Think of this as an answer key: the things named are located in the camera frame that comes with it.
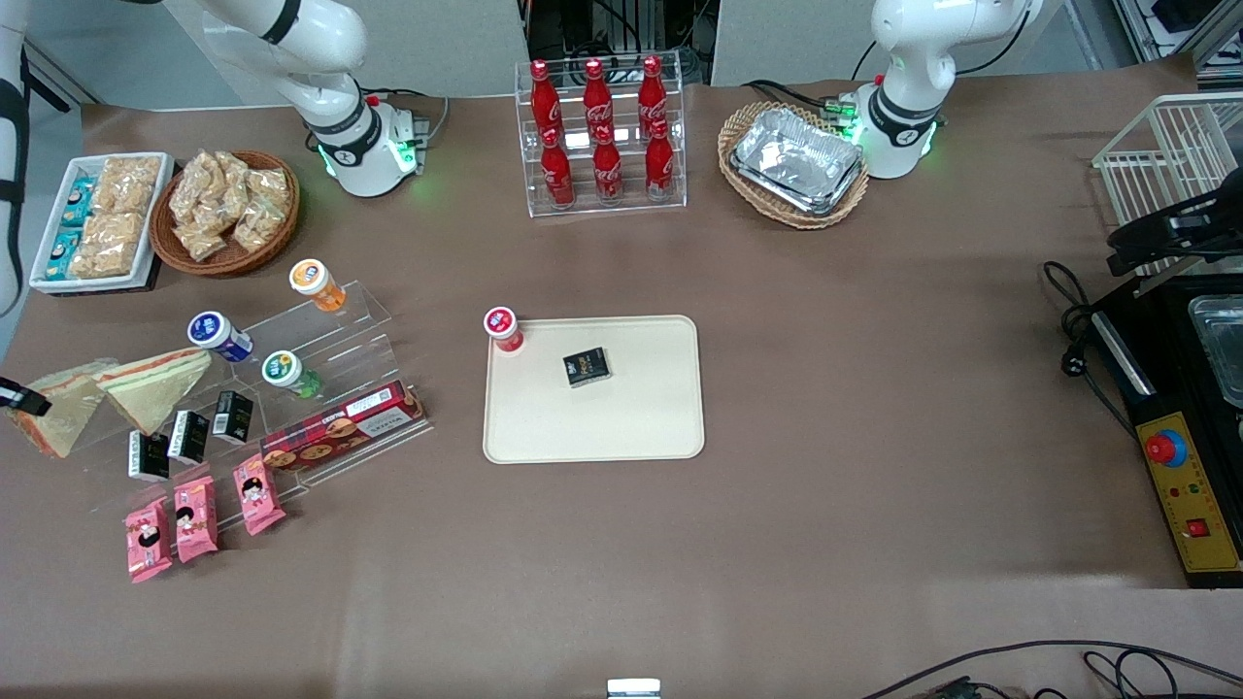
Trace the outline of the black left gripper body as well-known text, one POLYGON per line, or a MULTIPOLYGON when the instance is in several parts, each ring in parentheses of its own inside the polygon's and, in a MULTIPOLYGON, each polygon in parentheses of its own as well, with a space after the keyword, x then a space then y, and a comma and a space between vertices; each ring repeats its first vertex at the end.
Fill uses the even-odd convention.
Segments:
POLYGON ((1161 214, 1163 252, 1173 256, 1241 255, 1242 194, 1238 187, 1180 201, 1161 214))

